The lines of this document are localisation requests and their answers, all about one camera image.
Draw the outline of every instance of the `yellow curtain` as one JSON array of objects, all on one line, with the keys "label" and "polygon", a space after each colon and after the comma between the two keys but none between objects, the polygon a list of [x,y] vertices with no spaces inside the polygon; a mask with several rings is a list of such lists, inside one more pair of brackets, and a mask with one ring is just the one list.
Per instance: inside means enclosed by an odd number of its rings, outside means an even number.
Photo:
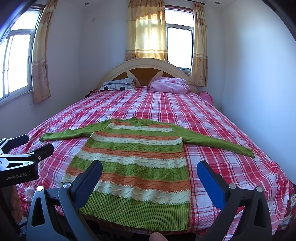
[{"label": "yellow curtain", "polygon": [[47,38],[50,22],[58,0],[49,0],[38,24],[32,61],[33,101],[38,103],[51,97],[47,70]]},{"label": "yellow curtain", "polygon": [[191,73],[188,83],[207,87],[208,55],[207,55],[207,24],[205,10],[201,3],[194,3],[194,51]]},{"label": "yellow curtain", "polygon": [[134,58],[168,60],[163,0],[130,0],[125,61]]}]

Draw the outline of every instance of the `orange stripe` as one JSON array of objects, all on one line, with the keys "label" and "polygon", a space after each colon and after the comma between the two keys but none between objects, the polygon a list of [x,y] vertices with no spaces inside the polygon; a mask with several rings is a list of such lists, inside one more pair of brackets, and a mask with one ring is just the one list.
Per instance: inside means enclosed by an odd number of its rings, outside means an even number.
[{"label": "orange stripe", "polygon": [[175,153],[161,153],[161,152],[142,152],[142,151],[116,151],[116,150],[109,150],[105,148],[95,148],[89,147],[84,145],[82,150],[90,152],[90,153],[104,153],[113,156],[138,156],[143,158],[155,158],[155,159],[171,159],[171,158],[181,158],[185,157],[184,152],[175,152]]},{"label": "orange stripe", "polygon": [[125,186],[132,185],[141,189],[157,189],[166,192],[178,192],[190,189],[189,180],[165,182],[160,180],[145,180],[135,176],[121,176],[116,173],[103,173],[100,180]]},{"label": "orange stripe", "polygon": [[[133,126],[129,122],[119,122],[116,120],[111,120],[111,123],[114,123],[118,126]],[[171,128],[171,125],[151,124],[151,125],[148,125],[148,127]]]},{"label": "orange stripe", "polygon": [[84,170],[72,167],[72,166],[68,166],[68,168],[66,169],[66,173],[70,174],[72,176],[78,176],[80,173],[83,173]]},{"label": "orange stripe", "polygon": [[118,137],[118,138],[134,138],[134,139],[145,139],[145,140],[155,140],[155,141],[172,141],[177,140],[180,137],[151,137],[151,136],[140,136],[132,134],[110,134],[103,131],[97,131],[96,134],[103,137]]}]

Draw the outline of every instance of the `plaid bedspread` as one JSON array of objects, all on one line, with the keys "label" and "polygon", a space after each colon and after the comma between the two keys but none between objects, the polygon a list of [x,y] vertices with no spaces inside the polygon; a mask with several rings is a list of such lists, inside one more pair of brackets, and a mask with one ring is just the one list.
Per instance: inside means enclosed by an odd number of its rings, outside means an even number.
[{"label": "plaid bedspread", "polygon": [[[201,160],[206,160],[227,183],[235,183],[238,187],[246,189],[254,189],[256,186],[264,189],[273,233],[278,228],[285,227],[290,219],[294,218],[295,192],[281,168],[228,118],[191,92],[179,95],[152,92],[148,87],[141,87],[135,91],[94,93],[33,129],[28,134],[30,138],[28,144],[14,149],[12,154],[27,153],[44,145],[46,142],[39,141],[39,137],[47,132],[63,131],[67,128],[76,129],[109,118],[126,119],[133,116],[175,123],[198,133],[221,138],[254,150],[256,158],[216,148],[184,145],[191,181],[188,232],[203,233],[219,214],[219,209],[213,206],[196,174],[196,165]],[[40,162],[39,179],[18,185],[24,213],[29,211],[31,200],[26,195],[26,189],[29,187],[36,189],[38,185],[43,185],[45,188],[59,187],[66,168],[86,140],[87,138],[76,138],[51,142],[55,151],[50,158]],[[226,240],[232,237],[241,215],[242,211],[236,215]],[[123,227],[123,230],[149,233],[128,227]]]}]

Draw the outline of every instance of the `sweater sleeve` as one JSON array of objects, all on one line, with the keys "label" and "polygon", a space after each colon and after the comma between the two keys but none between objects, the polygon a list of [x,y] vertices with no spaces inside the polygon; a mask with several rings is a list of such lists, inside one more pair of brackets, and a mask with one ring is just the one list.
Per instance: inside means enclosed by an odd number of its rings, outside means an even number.
[{"label": "sweater sleeve", "polygon": [[43,134],[39,140],[40,141],[55,141],[55,140],[65,140],[65,139],[73,139],[77,137],[90,137],[91,134],[95,131],[101,131],[105,127],[107,127],[110,123],[111,119],[104,120],[99,123],[87,125],[82,128],[78,128],[75,130],[66,129],[63,132],[54,132],[54,133],[45,133]]},{"label": "sweater sleeve", "polygon": [[205,136],[174,124],[171,124],[171,126],[176,135],[183,138],[184,143],[219,148],[242,155],[255,157],[252,149],[222,139]]}]

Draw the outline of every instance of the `headboard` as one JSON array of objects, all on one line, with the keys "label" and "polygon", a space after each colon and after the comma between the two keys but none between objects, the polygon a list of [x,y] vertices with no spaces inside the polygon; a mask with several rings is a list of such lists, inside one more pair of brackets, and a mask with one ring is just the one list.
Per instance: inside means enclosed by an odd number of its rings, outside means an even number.
[{"label": "headboard", "polygon": [[[134,77],[136,87],[150,86],[154,76],[164,76],[170,78],[181,78],[188,81],[189,77],[178,67],[154,58],[137,58],[123,62],[113,68],[99,83],[98,88],[102,83],[109,80],[120,80],[127,77]],[[193,85],[189,85],[190,90],[197,93]]]}]

